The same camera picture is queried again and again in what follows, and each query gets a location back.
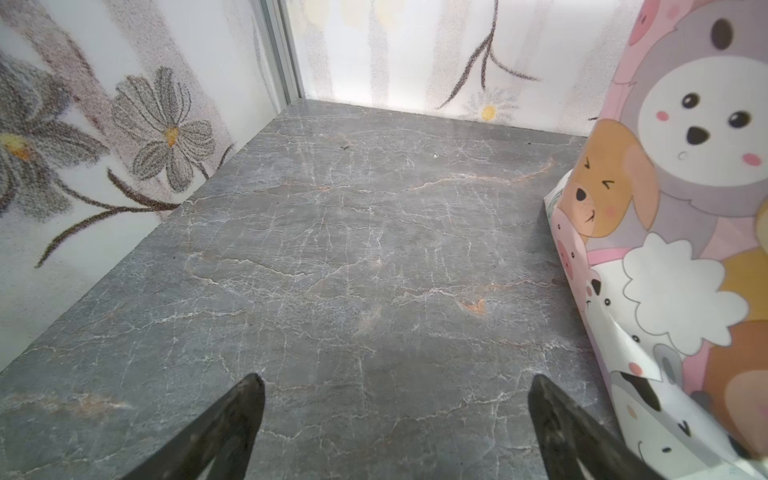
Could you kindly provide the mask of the cartoon animal paper bag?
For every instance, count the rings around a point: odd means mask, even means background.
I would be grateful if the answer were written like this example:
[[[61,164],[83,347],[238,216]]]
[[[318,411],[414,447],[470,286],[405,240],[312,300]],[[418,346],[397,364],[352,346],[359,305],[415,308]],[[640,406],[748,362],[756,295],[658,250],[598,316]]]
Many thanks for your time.
[[[625,447],[767,475],[767,5],[647,1],[545,199]]]

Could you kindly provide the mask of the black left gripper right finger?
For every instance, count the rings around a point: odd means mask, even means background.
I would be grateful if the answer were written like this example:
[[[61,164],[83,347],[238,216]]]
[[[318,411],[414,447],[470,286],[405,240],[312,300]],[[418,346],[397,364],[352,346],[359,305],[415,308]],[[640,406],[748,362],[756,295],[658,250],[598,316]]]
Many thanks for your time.
[[[528,409],[550,479],[659,479],[559,386],[533,377]]]

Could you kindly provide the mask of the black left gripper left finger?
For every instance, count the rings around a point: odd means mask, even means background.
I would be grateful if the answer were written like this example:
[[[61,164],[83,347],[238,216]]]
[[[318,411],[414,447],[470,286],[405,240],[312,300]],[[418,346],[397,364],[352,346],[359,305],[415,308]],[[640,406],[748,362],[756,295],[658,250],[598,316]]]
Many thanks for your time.
[[[266,403],[266,386],[250,373],[127,479],[243,479]]]

